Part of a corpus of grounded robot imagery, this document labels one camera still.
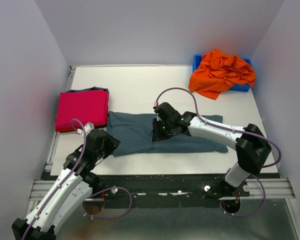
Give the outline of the grey blue t shirt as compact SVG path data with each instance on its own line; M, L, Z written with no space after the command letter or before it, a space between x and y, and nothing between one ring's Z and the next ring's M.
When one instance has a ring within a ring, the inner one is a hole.
M110 111L107 119L107 133L120 141L113 151L114 157L132 154L189 154L228 152L226 145L184 134L168 140L153 142L153 113L130 114Z

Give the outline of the orange t shirt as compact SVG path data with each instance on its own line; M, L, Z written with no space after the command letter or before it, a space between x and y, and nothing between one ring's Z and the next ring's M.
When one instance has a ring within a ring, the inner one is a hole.
M256 79L254 69L244 59L214 49L201 56L198 68L189 79L188 89L216 100L235 84L247 84L252 88Z

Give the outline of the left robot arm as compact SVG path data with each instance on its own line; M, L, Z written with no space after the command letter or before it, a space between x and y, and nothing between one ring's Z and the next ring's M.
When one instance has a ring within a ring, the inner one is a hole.
M93 129L69 154L56 181L37 207L24 219L17 218L12 231L17 240L54 240L59 227L88 198L97 197L102 180L92 170L106 159L120 141L103 129Z

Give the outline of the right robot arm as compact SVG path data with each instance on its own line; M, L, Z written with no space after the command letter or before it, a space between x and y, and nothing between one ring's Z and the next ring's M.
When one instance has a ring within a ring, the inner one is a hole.
M199 137L225 145L236 151L237 162L219 183L206 191L208 198L230 197L248 177L261 172L272 150L260 129L229 126L186 111L180 114L169 103L155 104L156 117L152 121L154 141L168 140L177 135Z

